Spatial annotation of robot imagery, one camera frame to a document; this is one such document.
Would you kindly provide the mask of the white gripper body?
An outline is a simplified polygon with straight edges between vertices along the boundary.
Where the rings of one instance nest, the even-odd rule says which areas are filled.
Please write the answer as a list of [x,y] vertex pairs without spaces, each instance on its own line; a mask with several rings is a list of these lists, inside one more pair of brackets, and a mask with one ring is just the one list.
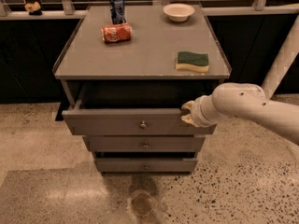
[[225,119],[226,116],[213,105],[211,95],[204,95],[193,101],[191,118],[196,127],[209,127]]

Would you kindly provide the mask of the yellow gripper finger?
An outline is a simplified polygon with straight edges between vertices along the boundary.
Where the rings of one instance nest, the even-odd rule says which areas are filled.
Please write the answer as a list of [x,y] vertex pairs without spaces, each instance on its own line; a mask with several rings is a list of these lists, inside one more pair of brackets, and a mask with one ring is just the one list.
[[194,101],[188,101],[187,103],[185,103],[185,104],[183,104],[183,105],[181,106],[181,109],[182,109],[182,110],[189,110],[189,111],[191,111],[193,105],[194,105]]
[[192,117],[191,117],[190,114],[182,116],[181,120],[184,121],[187,124],[190,124],[192,126],[196,126],[196,123],[192,120]]

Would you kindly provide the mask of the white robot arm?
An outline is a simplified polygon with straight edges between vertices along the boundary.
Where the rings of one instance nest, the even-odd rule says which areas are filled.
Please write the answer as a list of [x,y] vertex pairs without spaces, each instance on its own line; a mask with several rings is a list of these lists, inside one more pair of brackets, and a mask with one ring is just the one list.
[[298,53],[299,16],[261,86],[221,84],[210,95],[185,103],[181,119],[194,127],[209,127],[230,117],[246,119],[299,145],[299,106],[271,99]]

